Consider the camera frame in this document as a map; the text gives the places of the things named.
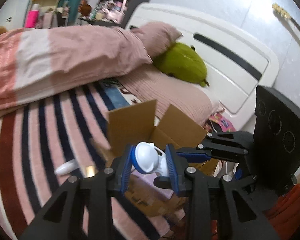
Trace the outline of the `striped fleece blanket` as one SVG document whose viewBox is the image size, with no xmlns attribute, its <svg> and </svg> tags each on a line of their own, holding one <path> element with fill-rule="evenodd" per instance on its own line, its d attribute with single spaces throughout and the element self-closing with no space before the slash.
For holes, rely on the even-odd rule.
<svg viewBox="0 0 300 240">
<path fill-rule="evenodd" d="M 108 147 L 108 112 L 140 100 L 117 80 L 96 81 L 33 102 L 0 118 L 0 226 L 17 239 L 65 181 L 55 169 L 75 160 L 73 172 L 102 168 L 92 141 Z"/>
</svg>

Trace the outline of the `yellow top cabinet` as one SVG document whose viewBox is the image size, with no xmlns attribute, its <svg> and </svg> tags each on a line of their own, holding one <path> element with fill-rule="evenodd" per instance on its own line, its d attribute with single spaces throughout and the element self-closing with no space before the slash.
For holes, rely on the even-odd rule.
<svg viewBox="0 0 300 240">
<path fill-rule="evenodd" d="M 52 9 L 53 11 L 55 11 L 56 8 L 58 7 L 59 1 L 60 0 L 30 0 L 29 5 L 27 7 L 27 11 L 26 11 L 25 21 L 26 21 L 27 14 L 31 10 L 31 7 L 33 4 L 39 4 L 40 12 L 45 13 L 49 9 Z"/>
</svg>

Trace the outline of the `cardboard box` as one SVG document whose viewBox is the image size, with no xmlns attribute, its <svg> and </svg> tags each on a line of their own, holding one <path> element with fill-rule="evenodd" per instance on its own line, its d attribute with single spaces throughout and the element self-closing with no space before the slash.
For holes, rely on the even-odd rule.
<svg viewBox="0 0 300 240">
<path fill-rule="evenodd" d="M 155 100 L 119 108 L 108 114 L 107 142 L 91 143 L 101 154 L 106 165 L 123 154 L 128 144 L 153 143 L 161 150 L 167 144 L 175 148 L 196 147 L 207 135 L 207 131 L 174 105 L 155 122 Z M 171 190 L 154 186 L 155 174 L 143 175 L 133 170 L 125 197 L 149 217 L 175 213 L 183 208 L 186 199 L 178 198 Z"/>
</svg>

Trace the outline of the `white double-dome case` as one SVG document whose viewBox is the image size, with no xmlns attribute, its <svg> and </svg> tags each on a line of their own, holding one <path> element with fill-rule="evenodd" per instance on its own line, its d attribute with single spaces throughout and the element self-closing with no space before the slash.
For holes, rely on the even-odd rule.
<svg viewBox="0 0 300 240">
<path fill-rule="evenodd" d="M 152 142 L 140 142 L 132 150 L 132 165 L 141 174 L 169 177 L 166 154 Z"/>
</svg>

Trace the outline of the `white oval object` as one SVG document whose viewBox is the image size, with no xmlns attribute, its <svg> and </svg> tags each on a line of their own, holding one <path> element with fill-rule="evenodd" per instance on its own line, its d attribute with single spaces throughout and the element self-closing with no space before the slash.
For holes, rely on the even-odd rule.
<svg viewBox="0 0 300 240">
<path fill-rule="evenodd" d="M 68 161 L 55 169 L 55 175 L 64 176 L 78 169 L 79 165 L 75 159 Z"/>
</svg>

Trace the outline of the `pink pillow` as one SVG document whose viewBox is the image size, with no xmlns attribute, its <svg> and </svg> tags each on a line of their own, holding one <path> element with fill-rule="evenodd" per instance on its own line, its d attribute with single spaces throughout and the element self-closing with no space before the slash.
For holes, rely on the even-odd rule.
<svg viewBox="0 0 300 240">
<path fill-rule="evenodd" d="M 142 41 L 151 59 L 166 52 L 183 36 L 174 26 L 164 22 L 148 22 L 130 31 Z"/>
</svg>

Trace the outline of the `brown plush toy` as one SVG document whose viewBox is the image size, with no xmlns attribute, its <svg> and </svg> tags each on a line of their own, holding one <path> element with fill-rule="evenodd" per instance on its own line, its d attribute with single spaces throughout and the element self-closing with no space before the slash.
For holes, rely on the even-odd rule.
<svg viewBox="0 0 300 240">
<path fill-rule="evenodd" d="M 88 17 L 90 15 L 91 10 L 92 7 L 87 3 L 86 0 L 80 1 L 80 4 L 78 6 L 78 12 L 82 17 Z"/>
</svg>

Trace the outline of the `guitar neck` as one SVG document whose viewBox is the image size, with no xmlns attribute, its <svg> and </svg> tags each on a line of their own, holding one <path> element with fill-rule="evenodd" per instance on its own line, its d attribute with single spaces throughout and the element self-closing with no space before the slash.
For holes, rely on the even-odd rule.
<svg viewBox="0 0 300 240">
<path fill-rule="evenodd" d="M 296 20 L 294 20 L 294 18 L 292 18 L 292 16 L 290 16 L 290 14 L 283 9 L 282 7 L 280 7 L 278 4 L 274 3 L 272 4 L 272 9 L 278 14 L 280 15 L 282 18 L 284 18 L 286 21 L 291 22 L 293 25 L 295 25 L 295 27 L 298 29 L 298 31 L 300 32 L 300 25 L 296 22 Z"/>
</svg>

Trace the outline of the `pink grey patchwork duvet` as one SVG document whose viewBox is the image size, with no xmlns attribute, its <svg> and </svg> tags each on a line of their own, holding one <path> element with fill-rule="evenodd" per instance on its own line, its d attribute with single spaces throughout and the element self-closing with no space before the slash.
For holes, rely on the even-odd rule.
<svg viewBox="0 0 300 240">
<path fill-rule="evenodd" d="M 0 111 L 150 63 L 141 40 L 122 28 L 15 29 L 0 35 Z"/>
</svg>

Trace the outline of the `pink bag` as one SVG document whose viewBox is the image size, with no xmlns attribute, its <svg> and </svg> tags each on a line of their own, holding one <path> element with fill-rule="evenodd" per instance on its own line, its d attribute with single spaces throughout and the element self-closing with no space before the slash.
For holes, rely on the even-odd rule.
<svg viewBox="0 0 300 240">
<path fill-rule="evenodd" d="M 40 5 L 33 4 L 31 10 L 27 14 L 24 27 L 34 28 L 38 22 L 39 13 L 40 13 Z"/>
</svg>

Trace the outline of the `white bed headboard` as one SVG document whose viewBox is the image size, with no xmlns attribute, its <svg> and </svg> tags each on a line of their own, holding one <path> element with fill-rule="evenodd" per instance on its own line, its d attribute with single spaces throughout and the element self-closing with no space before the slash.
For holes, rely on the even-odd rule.
<svg viewBox="0 0 300 240">
<path fill-rule="evenodd" d="M 279 73 L 275 53 L 239 27 L 185 7 L 141 3 L 126 27 L 161 21 L 182 33 L 181 43 L 193 46 L 207 66 L 207 90 L 224 108 L 235 129 L 253 132 L 256 87 L 271 87 Z"/>
</svg>

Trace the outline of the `green plush toy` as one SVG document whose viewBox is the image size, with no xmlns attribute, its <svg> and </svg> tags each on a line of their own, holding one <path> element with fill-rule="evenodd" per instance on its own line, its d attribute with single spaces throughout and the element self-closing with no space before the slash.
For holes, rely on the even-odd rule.
<svg viewBox="0 0 300 240">
<path fill-rule="evenodd" d="M 195 83 L 202 87 L 209 86 L 207 82 L 207 67 L 196 53 L 194 46 L 176 42 L 163 54 L 153 60 L 153 65 L 162 73 L 179 80 Z"/>
</svg>

